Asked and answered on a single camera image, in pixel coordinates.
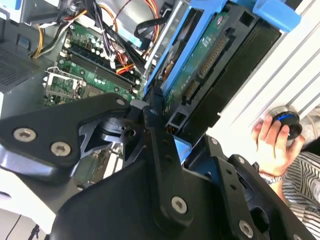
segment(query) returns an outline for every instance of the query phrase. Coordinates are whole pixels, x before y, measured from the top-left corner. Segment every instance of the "wristwatch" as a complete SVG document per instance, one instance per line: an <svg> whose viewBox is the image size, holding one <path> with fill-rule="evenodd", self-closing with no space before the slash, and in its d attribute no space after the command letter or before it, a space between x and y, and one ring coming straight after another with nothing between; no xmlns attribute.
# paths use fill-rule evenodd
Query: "wristwatch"
<svg viewBox="0 0 320 240"><path fill-rule="evenodd" d="M270 185L270 184L275 184L284 180L288 173L287 171L285 171L285 173L282 174L281 176L272 176L262 172L259 172L259 174L263 178L263 180L265 180L265 182Z"/></svg>

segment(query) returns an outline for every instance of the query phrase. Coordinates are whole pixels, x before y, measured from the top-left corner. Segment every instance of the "red wire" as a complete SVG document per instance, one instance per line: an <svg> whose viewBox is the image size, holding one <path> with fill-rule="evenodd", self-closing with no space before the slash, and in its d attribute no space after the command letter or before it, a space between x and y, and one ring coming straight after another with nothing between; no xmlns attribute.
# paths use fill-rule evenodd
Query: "red wire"
<svg viewBox="0 0 320 240"><path fill-rule="evenodd" d="M132 68L133 68L133 66L128 67L128 68L123 69L122 71L118 72L117 74L118 74L118 75L121 75L121 74L123 74L123 73L125 73L125 72L129 71L129 70L130 70L130 69L132 69Z"/></svg>

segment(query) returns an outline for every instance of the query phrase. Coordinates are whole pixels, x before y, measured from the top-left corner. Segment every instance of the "motherboard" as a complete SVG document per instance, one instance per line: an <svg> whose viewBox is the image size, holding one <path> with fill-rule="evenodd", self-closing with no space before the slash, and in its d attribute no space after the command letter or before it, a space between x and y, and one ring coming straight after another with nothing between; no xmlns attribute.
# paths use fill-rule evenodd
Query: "motherboard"
<svg viewBox="0 0 320 240"><path fill-rule="evenodd" d="M129 102L142 99L146 81L140 73L132 68L120 75L117 67L121 67L120 63L107 56L98 32L72 24L56 66L47 69L44 105L50 107L104 93L117 93Z"/></svg>

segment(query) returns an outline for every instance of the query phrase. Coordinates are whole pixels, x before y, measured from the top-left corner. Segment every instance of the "ram slot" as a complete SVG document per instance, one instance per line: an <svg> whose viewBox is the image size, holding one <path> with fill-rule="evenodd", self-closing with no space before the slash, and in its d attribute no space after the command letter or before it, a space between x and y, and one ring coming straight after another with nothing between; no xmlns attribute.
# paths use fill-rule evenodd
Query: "ram slot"
<svg viewBox="0 0 320 240"><path fill-rule="evenodd" d="M92 73L95 73L96 75L100 76L103 79L106 79L109 82L112 82L119 87L130 91L132 88L132 84L127 82L124 77L118 76L115 73L108 71L106 69L103 69L102 67L83 59L81 56L75 55L75 54L70 54L70 60L74 64L89 70Z"/></svg>

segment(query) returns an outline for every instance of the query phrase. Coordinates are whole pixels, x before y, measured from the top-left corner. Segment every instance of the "silver screw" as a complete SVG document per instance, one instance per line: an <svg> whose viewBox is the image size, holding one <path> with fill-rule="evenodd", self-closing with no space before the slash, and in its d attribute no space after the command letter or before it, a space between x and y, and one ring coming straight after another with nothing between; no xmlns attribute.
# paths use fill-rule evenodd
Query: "silver screw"
<svg viewBox="0 0 320 240"><path fill-rule="evenodd" d="M217 26L219 26L221 23L222 23L222 20L224 19L224 17L223 16L220 16L219 18L218 18L218 21L216 21L216 25Z"/></svg>
<svg viewBox="0 0 320 240"><path fill-rule="evenodd" d="M238 156L238 159L240 163L245 164L245 160L242 157Z"/></svg>
<svg viewBox="0 0 320 240"><path fill-rule="evenodd" d="M211 138L211 142L212 142L214 145L218 145L218 141L215 140L213 137Z"/></svg>
<svg viewBox="0 0 320 240"><path fill-rule="evenodd" d="M243 232L243 234L248 238L252 239L254 237L254 231L246 221L240 220L239 227L241 232Z"/></svg>
<svg viewBox="0 0 320 240"><path fill-rule="evenodd" d="M51 152L56 156L65 157L71 153L71 147L63 141L57 141L51 145Z"/></svg>
<svg viewBox="0 0 320 240"><path fill-rule="evenodd" d="M20 142L31 142L35 140L37 134L30 128L18 128L13 132L13 137Z"/></svg>
<svg viewBox="0 0 320 240"><path fill-rule="evenodd" d="M125 105L125 102L121 99L117 99L116 102L122 106Z"/></svg>
<svg viewBox="0 0 320 240"><path fill-rule="evenodd" d="M302 238L299 237L297 234L293 234L293 238L294 240L302 240Z"/></svg>
<svg viewBox="0 0 320 240"><path fill-rule="evenodd" d="M185 200L183 200L179 196L174 196L171 199L171 205L172 205L173 209L176 210L180 214L185 214L187 212L187 209L188 209L187 204L186 204Z"/></svg>
<svg viewBox="0 0 320 240"><path fill-rule="evenodd" d="M150 109L150 112L153 113L154 115L158 115L158 112L154 110L153 108Z"/></svg>

